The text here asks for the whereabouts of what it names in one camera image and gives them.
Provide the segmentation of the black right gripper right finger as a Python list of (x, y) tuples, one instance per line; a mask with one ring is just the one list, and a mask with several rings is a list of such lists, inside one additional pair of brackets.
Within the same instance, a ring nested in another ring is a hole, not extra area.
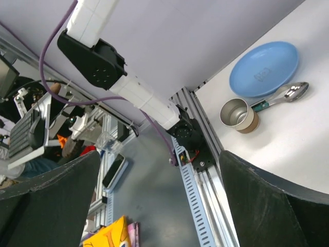
[(328, 246), (328, 194), (227, 150), (219, 165), (240, 246)]

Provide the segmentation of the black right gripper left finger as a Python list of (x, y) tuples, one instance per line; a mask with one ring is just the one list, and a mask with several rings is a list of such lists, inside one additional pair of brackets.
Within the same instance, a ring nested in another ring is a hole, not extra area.
[(79, 246), (100, 169), (91, 151), (1, 190), (1, 246)]

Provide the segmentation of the metal cup brown band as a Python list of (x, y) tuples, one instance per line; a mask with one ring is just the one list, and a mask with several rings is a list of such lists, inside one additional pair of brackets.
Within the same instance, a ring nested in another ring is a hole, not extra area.
[(240, 98), (233, 98), (222, 106), (220, 120), (223, 125), (242, 134), (254, 131), (260, 123), (258, 114)]

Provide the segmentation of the metal spoon green handle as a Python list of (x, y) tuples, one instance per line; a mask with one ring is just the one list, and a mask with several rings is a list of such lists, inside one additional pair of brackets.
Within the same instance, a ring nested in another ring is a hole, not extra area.
[(275, 104), (290, 103), (300, 99), (308, 90), (308, 82), (296, 82), (286, 84), (277, 89), (277, 91), (267, 99), (260, 100), (251, 105), (255, 112), (260, 112)]

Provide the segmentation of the blue plastic plate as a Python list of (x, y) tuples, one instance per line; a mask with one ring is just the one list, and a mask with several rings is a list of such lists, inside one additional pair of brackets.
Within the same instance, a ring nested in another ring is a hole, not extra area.
[(299, 66), (299, 52), (288, 42), (262, 44), (241, 57), (229, 76), (229, 86), (238, 96), (260, 98), (287, 84)]

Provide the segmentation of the yellow printed bag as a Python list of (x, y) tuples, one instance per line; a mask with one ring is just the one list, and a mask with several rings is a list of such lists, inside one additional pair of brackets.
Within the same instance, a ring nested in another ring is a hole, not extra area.
[(83, 247), (131, 246), (126, 217), (122, 216), (111, 225), (83, 241)]

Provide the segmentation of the black keyboard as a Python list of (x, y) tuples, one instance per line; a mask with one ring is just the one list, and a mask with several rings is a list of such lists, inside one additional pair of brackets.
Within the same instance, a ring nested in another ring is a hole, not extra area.
[(9, 157), (29, 147), (28, 133), (34, 123), (34, 110), (21, 118), (10, 132)]

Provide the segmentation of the smartphone in blue case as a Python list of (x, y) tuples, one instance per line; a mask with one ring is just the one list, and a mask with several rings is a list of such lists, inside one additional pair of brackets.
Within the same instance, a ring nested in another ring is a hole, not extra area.
[(128, 164), (128, 161), (123, 155), (118, 154), (116, 156), (102, 180), (103, 190), (106, 193), (112, 193), (124, 171), (126, 170)]

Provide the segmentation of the aluminium frame rail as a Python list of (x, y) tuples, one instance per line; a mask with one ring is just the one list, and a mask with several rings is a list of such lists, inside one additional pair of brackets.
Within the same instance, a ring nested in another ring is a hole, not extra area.
[(220, 171), (223, 146), (194, 92), (183, 88), (172, 99), (187, 109), (205, 138), (198, 155), (172, 140), (176, 156), (187, 160), (178, 163), (200, 246), (239, 246)]

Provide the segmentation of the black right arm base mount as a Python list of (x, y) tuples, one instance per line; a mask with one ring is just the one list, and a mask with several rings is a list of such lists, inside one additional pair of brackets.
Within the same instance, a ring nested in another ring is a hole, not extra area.
[(198, 150), (180, 152), (178, 154), (178, 160), (183, 166), (192, 165), (197, 173), (206, 171), (216, 164), (215, 158), (207, 145), (202, 146)]

